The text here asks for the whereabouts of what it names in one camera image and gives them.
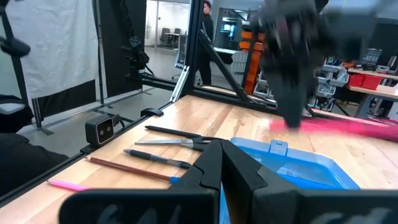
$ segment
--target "blue tray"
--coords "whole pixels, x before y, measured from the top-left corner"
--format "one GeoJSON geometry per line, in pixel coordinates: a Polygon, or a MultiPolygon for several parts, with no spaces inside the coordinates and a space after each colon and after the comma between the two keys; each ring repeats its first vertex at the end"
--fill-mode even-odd
{"type": "MultiPolygon", "coordinates": [[[[268,169],[303,189],[359,189],[333,160],[311,152],[290,149],[287,142],[270,144],[244,138],[231,142],[268,169]]],[[[224,191],[221,191],[220,223],[229,224],[224,191]]]]}

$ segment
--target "scissor blade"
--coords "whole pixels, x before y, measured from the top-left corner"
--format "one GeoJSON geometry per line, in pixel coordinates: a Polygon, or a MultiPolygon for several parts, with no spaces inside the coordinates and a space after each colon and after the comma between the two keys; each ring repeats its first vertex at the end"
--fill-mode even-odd
{"type": "Polygon", "coordinates": [[[183,144],[192,143],[191,139],[162,139],[162,140],[148,140],[148,141],[136,141],[136,145],[165,145],[165,144],[183,144]]]}

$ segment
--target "red bin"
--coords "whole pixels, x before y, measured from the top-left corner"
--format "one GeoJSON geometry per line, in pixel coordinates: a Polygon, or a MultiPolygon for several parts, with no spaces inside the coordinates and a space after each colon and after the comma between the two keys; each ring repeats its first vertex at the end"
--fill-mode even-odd
{"type": "Polygon", "coordinates": [[[374,75],[366,75],[365,80],[363,81],[362,88],[367,88],[369,90],[376,90],[379,86],[382,77],[377,77],[374,75]]]}
{"type": "Polygon", "coordinates": [[[348,85],[352,87],[361,87],[365,76],[362,74],[354,74],[349,76],[348,85]]]}

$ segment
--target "black pen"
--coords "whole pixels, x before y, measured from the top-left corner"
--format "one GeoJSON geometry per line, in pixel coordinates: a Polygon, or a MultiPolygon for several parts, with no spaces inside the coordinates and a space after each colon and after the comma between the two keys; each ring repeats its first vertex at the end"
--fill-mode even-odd
{"type": "Polygon", "coordinates": [[[168,159],[156,155],[152,155],[146,152],[141,152],[141,151],[136,151],[133,149],[124,149],[123,150],[125,153],[129,154],[130,156],[138,157],[140,159],[146,159],[149,161],[155,161],[155,162],[162,162],[165,164],[170,164],[179,168],[183,169],[189,169],[191,167],[191,164],[184,162],[184,161],[176,161],[174,159],[168,159]]]}

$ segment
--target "pink marker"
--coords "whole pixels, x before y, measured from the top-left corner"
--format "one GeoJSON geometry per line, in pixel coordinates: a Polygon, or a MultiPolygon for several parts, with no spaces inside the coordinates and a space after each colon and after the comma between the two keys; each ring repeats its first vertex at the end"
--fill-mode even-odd
{"type": "Polygon", "coordinates": [[[68,189],[68,190],[74,190],[74,191],[82,191],[82,190],[88,190],[90,189],[89,187],[84,187],[78,184],[72,184],[72,183],[68,183],[65,181],[61,181],[61,180],[48,180],[47,181],[49,184],[51,184],[52,186],[56,186],[56,187],[60,187],[63,189],[68,189]]]}

